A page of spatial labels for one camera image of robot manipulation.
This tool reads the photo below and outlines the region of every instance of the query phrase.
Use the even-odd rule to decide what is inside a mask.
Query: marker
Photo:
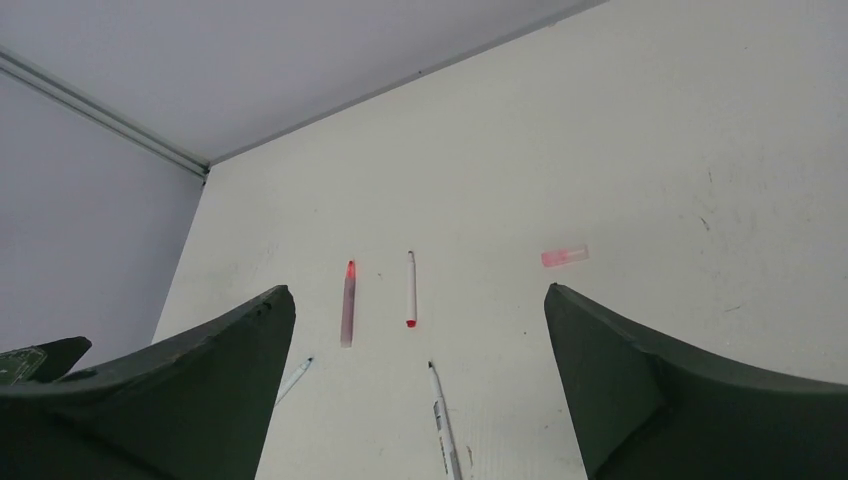
[[[344,299],[342,300],[342,348],[350,348],[353,343],[353,297],[355,293],[356,265],[351,260],[347,262]]]
[[[418,300],[415,292],[415,254],[409,251],[406,260],[406,326],[415,328],[418,323]]]
[[[450,422],[448,422],[448,409],[445,406],[445,397],[442,396],[442,387],[439,385],[439,376],[436,375],[433,362],[427,362],[427,366],[430,368],[430,386],[433,387],[433,394],[436,396],[433,413],[436,414],[436,428],[439,429],[439,443],[442,444],[445,473],[448,475],[448,480],[462,480],[462,474],[459,471],[459,459],[456,457],[456,448],[453,446],[453,434],[451,434]]]
[[[294,373],[291,374],[288,380],[286,380],[285,382],[283,382],[282,385],[280,385],[280,390],[277,392],[277,401],[274,402],[275,407],[278,403],[280,403],[280,400],[282,400],[283,397],[285,397],[286,394],[289,393],[291,387],[293,387],[294,384],[297,383],[300,377],[302,377],[303,374],[306,373],[306,369],[309,368],[310,365],[312,365],[312,357],[307,358],[305,362],[301,363],[300,366],[297,367],[297,370],[295,370]]]

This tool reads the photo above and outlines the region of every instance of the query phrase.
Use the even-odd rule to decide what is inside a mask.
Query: white pen
[[[406,326],[418,323],[418,300],[415,292],[415,254],[409,251],[406,260]]]
[[[462,480],[462,474],[459,471],[459,460],[456,456],[456,448],[453,446],[450,422],[448,421],[448,409],[445,406],[445,397],[442,396],[442,386],[439,385],[439,376],[436,375],[433,362],[427,362],[427,366],[430,368],[430,386],[433,387],[433,394],[436,396],[436,403],[433,404],[433,413],[436,414],[436,427],[439,430],[439,442],[442,444],[445,473],[448,475],[448,480]]]
[[[291,376],[285,382],[283,382],[282,385],[280,385],[280,390],[277,392],[277,401],[274,402],[275,407],[278,403],[280,403],[280,400],[282,400],[283,397],[285,397],[286,394],[289,393],[291,387],[293,387],[294,384],[297,383],[300,377],[302,377],[303,374],[306,373],[306,369],[309,368],[310,365],[312,365],[312,357],[307,358],[305,362],[301,363],[300,366],[297,367],[297,370],[295,370],[294,373],[292,373]]]

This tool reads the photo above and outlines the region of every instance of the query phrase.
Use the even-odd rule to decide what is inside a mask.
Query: white pen with red tip
[[[415,291],[415,254],[406,256],[406,326],[415,328],[418,323],[418,299]]]

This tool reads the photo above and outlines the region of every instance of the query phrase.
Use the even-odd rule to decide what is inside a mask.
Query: white table surface
[[[848,382],[848,38],[828,20],[846,9],[683,3],[612,2],[213,169],[156,339],[290,286],[287,373],[315,362],[257,478],[444,478],[428,360],[466,480],[585,478],[552,282],[715,353]],[[541,266],[578,243],[589,260]]]

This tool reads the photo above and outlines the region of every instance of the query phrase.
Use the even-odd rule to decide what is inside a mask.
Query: translucent pink object
[[[545,267],[556,267],[586,260],[587,258],[589,258],[589,248],[586,245],[577,245],[571,248],[562,248],[543,253],[542,265]]]

